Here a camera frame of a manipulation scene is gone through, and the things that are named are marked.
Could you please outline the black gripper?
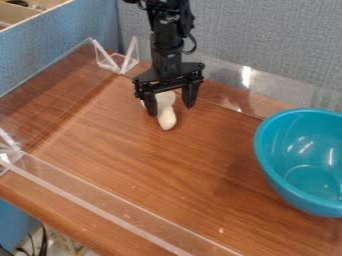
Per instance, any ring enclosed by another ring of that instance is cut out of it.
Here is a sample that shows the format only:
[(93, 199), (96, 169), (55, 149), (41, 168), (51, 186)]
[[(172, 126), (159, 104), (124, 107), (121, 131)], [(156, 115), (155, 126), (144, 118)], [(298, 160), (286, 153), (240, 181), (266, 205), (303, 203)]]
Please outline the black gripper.
[(162, 50), (151, 45), (152, 65), (149, 69), (133, 78), (135, 97), (143, 99), (147, 112), (157, 115), (155, 94), (182, 89), (182, 100), (188, 109), (196, 102), (200, 84), (203, 82), (203, 63), (183, 62), (182, 49)]

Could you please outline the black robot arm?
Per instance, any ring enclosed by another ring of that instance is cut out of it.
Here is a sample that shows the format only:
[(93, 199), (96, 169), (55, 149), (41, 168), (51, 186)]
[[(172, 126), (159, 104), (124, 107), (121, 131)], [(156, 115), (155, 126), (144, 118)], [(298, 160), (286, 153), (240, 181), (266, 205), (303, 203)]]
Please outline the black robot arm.
[(203, 83), (204, 64), (184, 62), (182, 57), (191, 55), (196, 47), (184, 49), (184, 39), (192, 43), (191, 34), (195, 16), (190, 0), (123, 0), (147, 12), (151, 27), (149, 49), (152, 64), (147, 71), (132, 80), (135, 97), (139, 98), (151, 116), (157, 115), (156, 95), (182, 89), (182, 99), (191, 109), (196, 102)]

